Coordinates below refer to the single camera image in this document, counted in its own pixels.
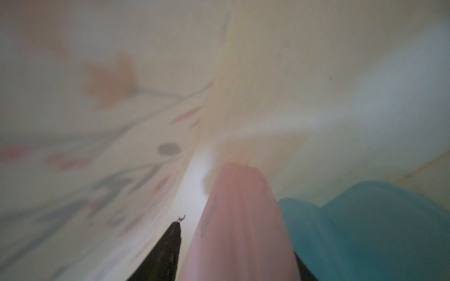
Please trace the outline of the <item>cream floral canvas tote bag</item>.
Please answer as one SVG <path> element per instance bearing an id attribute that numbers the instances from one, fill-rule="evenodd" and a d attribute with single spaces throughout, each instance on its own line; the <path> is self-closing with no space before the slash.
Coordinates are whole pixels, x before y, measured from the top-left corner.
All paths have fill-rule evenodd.
<path id="1" fill-rule="evenodd" d="M 178 217 L 186 254 L 225 163 L 448 210 L 450 3 L 1 2 L 3 281 L 124 281 Z"/>

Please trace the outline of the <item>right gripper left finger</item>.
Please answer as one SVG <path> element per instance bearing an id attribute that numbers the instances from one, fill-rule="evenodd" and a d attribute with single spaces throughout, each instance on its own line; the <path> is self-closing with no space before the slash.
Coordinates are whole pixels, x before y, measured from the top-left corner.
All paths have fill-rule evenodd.
<path id="1" fill-rule="evenodd" d="M 161 236 L 151 252 L 127 281 L 175 281 L 182 243 L 180 223 L 174 221 Z"/>

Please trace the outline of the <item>blue grey pencil case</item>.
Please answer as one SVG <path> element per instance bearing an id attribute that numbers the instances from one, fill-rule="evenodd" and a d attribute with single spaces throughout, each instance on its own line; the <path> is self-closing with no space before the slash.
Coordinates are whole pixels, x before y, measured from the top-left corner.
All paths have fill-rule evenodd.
<path id="1" fill-rule="evenodd" d="M 450 214 L 423 196 L 364 181 L 321 207 L 278 206 L 294 253 L 319 281 L 450 278 Z"/>

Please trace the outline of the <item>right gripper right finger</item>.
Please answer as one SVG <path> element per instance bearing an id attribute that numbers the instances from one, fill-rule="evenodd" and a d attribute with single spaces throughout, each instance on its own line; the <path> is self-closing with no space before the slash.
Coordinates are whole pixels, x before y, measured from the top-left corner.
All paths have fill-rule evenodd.
<path id="1" fill-rule="evenodd" d="M 301 261 L 299 256 L 296 253 L 294 253 L 294 254 L 295 254 L 296 264 L 298 266 L 301 280 L 302 281 L 318 281 L 318 279 L 314 276 L 314 274 Z"/>

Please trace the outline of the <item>pink pencil case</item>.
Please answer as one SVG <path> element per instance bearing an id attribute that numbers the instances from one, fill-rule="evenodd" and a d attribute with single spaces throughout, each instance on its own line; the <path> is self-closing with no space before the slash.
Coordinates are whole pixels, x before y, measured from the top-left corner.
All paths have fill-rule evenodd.
<path id="1" fill-rule="evenodd" d="M 180 281 L 298 281 L 280 209 L 255 167 L 222 166 L 179 270 Z"/>

